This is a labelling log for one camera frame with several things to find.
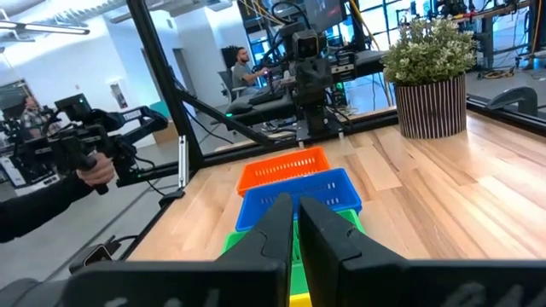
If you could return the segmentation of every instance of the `blue basket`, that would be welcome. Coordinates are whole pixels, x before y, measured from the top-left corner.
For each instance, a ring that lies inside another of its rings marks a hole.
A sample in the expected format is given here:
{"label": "blue basket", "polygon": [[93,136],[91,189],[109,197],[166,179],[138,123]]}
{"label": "blue basket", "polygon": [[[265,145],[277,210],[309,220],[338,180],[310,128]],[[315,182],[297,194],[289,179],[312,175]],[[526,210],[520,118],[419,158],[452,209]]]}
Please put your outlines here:
{"label": "blue basket", "polygon": [[289,193],[292,196],[294,219],[298,218],[300,196],[313,197],[334,211],[352,209],[359,213],[362,210],[362,201],[351,180],[345,170],[339,168],[249,189],[242,202],[235,230],[251,229],[280,193]]}

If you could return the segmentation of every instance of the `plastic basket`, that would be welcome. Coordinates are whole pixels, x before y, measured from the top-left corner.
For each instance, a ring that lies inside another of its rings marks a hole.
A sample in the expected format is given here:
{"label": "plastic basket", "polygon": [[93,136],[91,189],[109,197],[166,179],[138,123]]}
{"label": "plastic basket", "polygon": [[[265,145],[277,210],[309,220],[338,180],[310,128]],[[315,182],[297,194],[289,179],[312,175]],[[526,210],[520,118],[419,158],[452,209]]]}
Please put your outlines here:
{"label": "plastic basket", "polygon": [[291,295],[290,307],[312,307],[311,296],[309,295],[309,293]]}
{"label": "plastic basket", "polygon": [[247,191],[235,230],[251,229],[273,205],[280,193],[289,193],[298,218],[299,197],[310,196],[334,211],[362,210],[362,202],[344,169],[323,171],[307,177],[288,179]]}
{"label": "plastic basket", "polygon": [[329,169],[330,164],[320,147],[287,153],[245,165],[237,193],[244,197],[250,188]]}
{"label": "plastic basket", "polygon": [[[342,217],[347,221],[354,224],[358,230],[363,234],[364,228],[358,220],[358,215],[354,210],[344,210],[338,212]],[[244,232],[234,232],[229,234],[224,242],[224,249],[222,253],[228,251],[232,246],[239,242],[248,231]],[[298,231],[298,222],[294,221],[293,223],[293,243],[292,243],[292,275],[290,276],[290,295],[307,293],[309,289],[307,288],[307,280],[305,279],[304,265],[301,261],[301,251],[299,249],[299,231]]]}

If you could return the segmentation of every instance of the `green leaves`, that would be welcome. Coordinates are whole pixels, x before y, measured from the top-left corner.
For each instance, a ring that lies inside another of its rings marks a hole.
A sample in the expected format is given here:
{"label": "green leaves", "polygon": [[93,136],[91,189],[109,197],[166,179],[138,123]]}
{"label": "green leaves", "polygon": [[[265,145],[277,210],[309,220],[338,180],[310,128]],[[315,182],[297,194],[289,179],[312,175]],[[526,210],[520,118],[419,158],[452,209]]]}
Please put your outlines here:
{"label": "green leaves", "polygon": [[446,19],[413,20],[400,28],[400,39],[383,56],[385,75],[398,86],[445,81],[475,63],[471,32],[459,32]]}

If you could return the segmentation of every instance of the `doorway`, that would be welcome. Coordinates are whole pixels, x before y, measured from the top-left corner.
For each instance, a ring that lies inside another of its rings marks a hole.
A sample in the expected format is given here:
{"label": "doorway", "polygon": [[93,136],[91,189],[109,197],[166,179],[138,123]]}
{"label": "doorway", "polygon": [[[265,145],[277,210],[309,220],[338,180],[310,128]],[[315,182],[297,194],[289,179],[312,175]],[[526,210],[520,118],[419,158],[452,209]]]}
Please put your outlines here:
{"label": "doorway", "polygon": [[173,48],[172,52],[174,53],[174,58],[177,60],[178,70],[180,70],[180,73],[182,74],[182,79],[184,80],[186,90],[188,90],[191,95],[197,96],[197,93],[195,92],[194,82],[192,81],[191,75],[189,74],[186,60],[184,60],[183,49]]}

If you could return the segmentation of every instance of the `teal object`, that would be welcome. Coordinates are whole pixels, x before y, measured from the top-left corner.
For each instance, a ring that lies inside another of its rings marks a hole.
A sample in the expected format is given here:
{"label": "teal object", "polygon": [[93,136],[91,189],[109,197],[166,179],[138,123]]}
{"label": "teal object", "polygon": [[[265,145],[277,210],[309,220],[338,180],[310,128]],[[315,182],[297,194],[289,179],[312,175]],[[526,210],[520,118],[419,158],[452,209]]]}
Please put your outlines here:
{"label": "teal object", "polygon": [[167,107],[167,104],[164,101],[152,103],[149,108],[154,110],[155,112],[161,113],[161,115],[167,118],[171,117],[171,113],[169,113],[169,108]]}

